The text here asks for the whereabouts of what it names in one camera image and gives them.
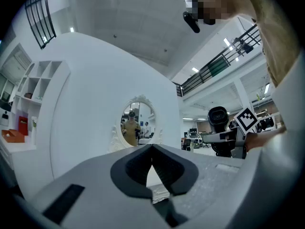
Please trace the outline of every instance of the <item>white curved wall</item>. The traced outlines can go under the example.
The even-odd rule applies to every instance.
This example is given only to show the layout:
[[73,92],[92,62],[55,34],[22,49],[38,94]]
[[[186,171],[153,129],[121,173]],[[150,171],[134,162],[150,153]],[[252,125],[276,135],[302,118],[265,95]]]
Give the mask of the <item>white curved wall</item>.
[[91,157],[106,154],[119,112],[144,94],[159,112],[163,143],[180,148],[175,85],[129,53],[79,33],[52,40],[40,60],[65,60],[71,74],[54,112],[51,163],[57,178]]

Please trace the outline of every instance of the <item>ornate mirror frame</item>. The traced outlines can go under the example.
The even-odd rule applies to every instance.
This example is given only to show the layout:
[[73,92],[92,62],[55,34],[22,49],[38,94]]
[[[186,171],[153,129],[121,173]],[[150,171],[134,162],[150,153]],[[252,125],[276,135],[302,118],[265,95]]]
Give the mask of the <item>ornate mirror frame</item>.
[[149,101],[144,95],[140,95],[140,96],[134,97],[133,99],[128,101],[128,103],[125,105],[123,110],[122,111],[120,110],[120,113],[118,114],[119,118],[117,118],[115,125],[112,127],[112,140],[110,142],[110,147],[109,147],[108,153],[116,152],[116,151],[119,151],[119,150],[122,150],[122,149],[125,149],[128,147],[133,147],[129,143],[126,142],[126,140],[124,139],[123,134],[121,132],[122,113],[128,106],[130,106],[133,103],[143,103],[143,104],[148,105],[151,108],[151,110],[153,111],[153,114],[154,114],[156,128],[155,128],[153,137],[151,138],[151,140],[149,141],[148,144],[162,144],[162,141],[163,141],[162,140],[162,129],[160,128],[160,125],[158,125],[158,123],[157,123],[157,121],[159,119],[159,114],[156,111],[153,104],[151,103],[151,101]]

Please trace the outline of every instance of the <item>ceiling light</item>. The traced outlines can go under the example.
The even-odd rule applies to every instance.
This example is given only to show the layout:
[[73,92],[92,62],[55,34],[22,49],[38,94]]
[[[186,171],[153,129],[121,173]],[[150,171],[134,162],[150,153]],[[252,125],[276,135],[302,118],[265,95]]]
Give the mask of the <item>ceiling light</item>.
[[269,85],[270,85],[270,83],[268,83],[267,85],[266,85],[266,89],[265,89],[265,94],[268,92],[268,90],[269,90]]
[[230,43],[226,38],[224,39],[224,42],[225,42],[225,44],[227,44],[227,46],[230,46]]
[[194,67],[194,68],[192,68],[192,70],[193,70],[193,71],[195,71],[196,73],[198,73],[198,72],[199,72],[199,70],[197,70],[195,67]]

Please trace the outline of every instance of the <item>metal railing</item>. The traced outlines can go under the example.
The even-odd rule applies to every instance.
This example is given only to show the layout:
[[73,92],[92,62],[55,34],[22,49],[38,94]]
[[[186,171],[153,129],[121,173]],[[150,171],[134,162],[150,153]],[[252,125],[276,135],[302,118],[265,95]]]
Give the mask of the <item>metal railing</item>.
[[34,37],[43,49],[56,33],[52,24],[48,0],[27,0],[25,11]]
[[221,51],[209,61],[198,73],[182,84],[182,95],[186,95],[196,87],[202,85],[221,71],[228,68],[233,61],[239,61],[244,54],[251,52],[254,47],[261,44],[261,37],[257,25],[252,26],[231,45]]
[[179,97],[182,97],[183,95],[182,95],[182,86],[180,85],[180,84],[178,84],[178,83],[175,83],[175,82],[173,82],[175,85],[176,85],[176,91],[177,91],[177,95],[179,96]]

